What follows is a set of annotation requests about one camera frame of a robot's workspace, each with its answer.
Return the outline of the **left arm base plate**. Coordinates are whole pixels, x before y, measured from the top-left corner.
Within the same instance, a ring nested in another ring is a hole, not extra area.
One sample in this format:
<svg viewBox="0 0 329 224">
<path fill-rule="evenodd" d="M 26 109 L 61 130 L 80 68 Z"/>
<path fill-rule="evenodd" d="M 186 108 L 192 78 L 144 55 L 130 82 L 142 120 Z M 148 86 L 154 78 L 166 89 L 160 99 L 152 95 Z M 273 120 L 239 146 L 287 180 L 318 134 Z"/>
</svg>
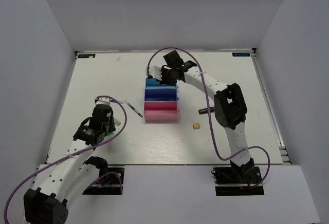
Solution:
<svg viewBox="0 0 329 224">
<path fill-rule="evenodd" d="M 83 195 L 112 195 L 120 196 L 123 193 L 124 167 L 110 167 L 99 173 L 100 179 L 89 186 Z"/>
</svg>

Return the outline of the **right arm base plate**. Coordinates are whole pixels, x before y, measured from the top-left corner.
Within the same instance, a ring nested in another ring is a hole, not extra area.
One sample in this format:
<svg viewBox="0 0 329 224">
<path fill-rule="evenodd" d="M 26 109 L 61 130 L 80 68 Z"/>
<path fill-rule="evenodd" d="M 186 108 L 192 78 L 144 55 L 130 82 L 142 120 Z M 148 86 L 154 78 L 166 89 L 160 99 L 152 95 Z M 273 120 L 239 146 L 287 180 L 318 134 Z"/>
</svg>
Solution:
<svg viewBox="0 0 329 224">
<path fill-rule="evenodd" d="M 255 167 L 240 179 L 231 167 L 214 167 L 211 171 L 216 196 L 262 196 L 265 195 L 259 167 Z"/>
</svg>

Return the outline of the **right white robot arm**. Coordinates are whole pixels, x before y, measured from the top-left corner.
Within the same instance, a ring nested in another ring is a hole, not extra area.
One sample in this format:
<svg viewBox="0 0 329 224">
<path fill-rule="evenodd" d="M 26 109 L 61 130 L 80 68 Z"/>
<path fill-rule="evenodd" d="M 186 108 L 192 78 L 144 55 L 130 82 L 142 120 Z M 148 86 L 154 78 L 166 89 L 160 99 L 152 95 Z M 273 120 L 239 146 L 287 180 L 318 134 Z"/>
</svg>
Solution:
<svg viewBox="0 0 329 224">
<path fill-rule="evenodd" d="M 211 113 L 208 122 L 213 147 L 221 161 L 229 161 L 233 178 L 238 182 L 246 181 L 251 175 L 254 161 L 249 152 L 245 135 L 247 106 L 240 86 L 222 83 L 203 71 L 200 62 L 191 56 L 184 61 L 179 55 L 179 48 L 171 48 L 164 55 L 165 65 L 159 67 L 147 63 L 147 77 L 156 79 L 159 84 L 175 85 L 177 81 L 189 84 L 205 94 L 207 109 L 210 101 L 214 102 L 214 115 L 218 124 L 225 130 L 230 148 L 230 156 L 222 157 L 217 148 Z"/>
</svg>

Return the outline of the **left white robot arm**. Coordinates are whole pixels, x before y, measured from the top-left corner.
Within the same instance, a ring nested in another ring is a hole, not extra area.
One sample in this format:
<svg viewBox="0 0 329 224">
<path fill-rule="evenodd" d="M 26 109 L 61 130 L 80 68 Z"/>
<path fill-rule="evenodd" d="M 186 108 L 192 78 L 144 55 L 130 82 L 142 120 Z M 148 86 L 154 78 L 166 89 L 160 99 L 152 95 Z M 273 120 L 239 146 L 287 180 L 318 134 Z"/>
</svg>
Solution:
<svg viewBox="0 0 329 224">
<path fill-rule="evenodd" d="M 24 195 L 25 220 L 29 223 L 65 223 L 68 203 L 89 185 L 108 178 L 107 161 L 93 156 L 94 146 L 116 130 L 113 110 L 108 104 L 97 104 L 73 136 L 66 155 L 68 159 L 54 167 L 48 178 L 35 190 Z"/>
</svg>

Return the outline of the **black highlighter purple cap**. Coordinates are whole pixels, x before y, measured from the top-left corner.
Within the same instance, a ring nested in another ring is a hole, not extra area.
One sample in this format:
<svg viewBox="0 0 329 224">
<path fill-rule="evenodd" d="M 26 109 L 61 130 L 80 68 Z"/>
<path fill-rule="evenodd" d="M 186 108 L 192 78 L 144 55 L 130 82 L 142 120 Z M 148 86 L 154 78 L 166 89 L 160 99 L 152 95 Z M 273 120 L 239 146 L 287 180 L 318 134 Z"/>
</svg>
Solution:
<svg viewBox="0 0 329 224">
<path fill-rule="evenodd" d="M 210 109 L 210 112 L 211 112 L 211 113 L 214 112 L 214 107 L 210 107 L 209 109 Z M 199 110 L 198 110 L 198 113 L 199 113 L 200 115 L 206 114 L 207 112 L 208 112 L 208 109 L 207 109 L 207 108 L 203 108 L 203 109 L 199 109 Z"/>
</svg>

